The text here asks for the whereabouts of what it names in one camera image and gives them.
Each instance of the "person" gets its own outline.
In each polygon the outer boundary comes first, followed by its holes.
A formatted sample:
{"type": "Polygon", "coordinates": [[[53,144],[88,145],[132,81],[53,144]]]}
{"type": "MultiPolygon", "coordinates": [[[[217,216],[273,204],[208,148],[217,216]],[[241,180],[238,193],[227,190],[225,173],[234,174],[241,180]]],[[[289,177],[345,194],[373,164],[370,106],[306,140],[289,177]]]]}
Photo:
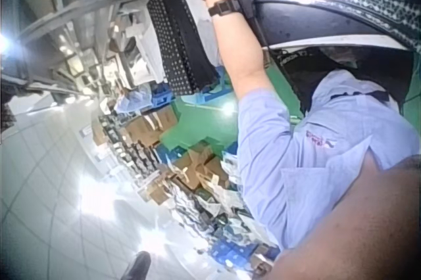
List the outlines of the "person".
{"type": "MultiPolygon", "coordinates": [[[[230,1],[205,3],[226,10],[235,7],[230,1]]],[[[419,154],[420,138],[389,93],[340,68],[317,85],[306,117],[292,130],[288,109],[266,75],[262,48],[244,16],[232,9],[215,14],[212,21],[239,100],[243,198],[281,250],[316,237],[312,231],[341,209],[359,180],[385,179],[383,171],[419,154]]],[[[375,207],[370,209],[375,216],[375,207]]],[[[317,249],[311,253],[317,255],[317,249]]]]}
{"type": "Polygon", "coordinates": [[[152,91],[149,83],[141,84],[136,89],[118,88],[119,96],[114,110],[117,114],[134,112],[152,106],[152,91]]]}

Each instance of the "light blue shirt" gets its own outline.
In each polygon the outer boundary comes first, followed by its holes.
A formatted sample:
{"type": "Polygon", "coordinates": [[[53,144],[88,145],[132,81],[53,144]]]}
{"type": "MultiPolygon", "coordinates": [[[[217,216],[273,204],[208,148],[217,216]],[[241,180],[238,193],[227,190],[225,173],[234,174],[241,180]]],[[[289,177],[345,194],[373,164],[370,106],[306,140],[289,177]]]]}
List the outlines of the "light blue shirt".
{"type": "Polygon", "coordinates": [[[127,96],[117,100],[114,110],[118,114],[125,114],[152,106],[152,92],[148,83],[140,85],[130,91],[127,96]]]}
{"type": "Polygon", "coordinates": [[[368,95],[384,91],[346,70],[319,84],[306,118],[292,130],[289,112],[269,90],[239,103],[239,169],[243,197],[281,249],[296,247],[357,178],[371,149],[386,170],[420,153],[416,130],[396,110],[368,95]]]}

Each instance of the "embroidered logo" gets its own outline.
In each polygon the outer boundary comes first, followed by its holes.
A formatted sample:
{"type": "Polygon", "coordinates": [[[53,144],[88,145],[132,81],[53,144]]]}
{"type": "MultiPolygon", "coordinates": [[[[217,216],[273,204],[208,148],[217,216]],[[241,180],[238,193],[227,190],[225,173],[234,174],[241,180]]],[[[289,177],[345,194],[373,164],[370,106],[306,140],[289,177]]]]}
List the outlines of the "embroidered logo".
{"type": "Polygon", "coordinates": [[[306,136],[318,147],[324,147],[326,149],[333,149],[336,146],[336,140],[332,139],[323,139],[323,137],[318,137],[310,131],[306,132],[306,136]]]}

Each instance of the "black watch strap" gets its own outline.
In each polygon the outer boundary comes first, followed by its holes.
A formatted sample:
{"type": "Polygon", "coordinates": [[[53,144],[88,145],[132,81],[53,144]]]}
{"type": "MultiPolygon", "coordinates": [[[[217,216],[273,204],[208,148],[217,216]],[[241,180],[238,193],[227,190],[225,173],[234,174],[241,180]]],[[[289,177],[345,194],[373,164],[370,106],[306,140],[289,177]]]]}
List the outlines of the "black watch strap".
{"type": "Polygon", "coordinates": [[[209,9],[209,14],[211,16],[225,16],[233,12],[241,12],[241,7],[236,0],[222,0],[216,2],[215,5],[209,9]]]}

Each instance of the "skin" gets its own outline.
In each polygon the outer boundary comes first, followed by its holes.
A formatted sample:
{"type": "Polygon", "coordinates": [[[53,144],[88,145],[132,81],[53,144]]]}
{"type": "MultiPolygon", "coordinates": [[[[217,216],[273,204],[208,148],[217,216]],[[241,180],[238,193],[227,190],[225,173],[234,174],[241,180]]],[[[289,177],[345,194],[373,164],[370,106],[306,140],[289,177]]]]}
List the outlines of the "skin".
{"type": "MultiPolygon", "coordinates": [[[[243,15],[212,19],[237,98],[255,89],[274,90],[262,48],[243,15]]],[[[419,254],[420,174],[419,167],[400,166],[381,173],[369,150],[333,212],[276,262],[267,279],[402,279],[419,254]]]]}

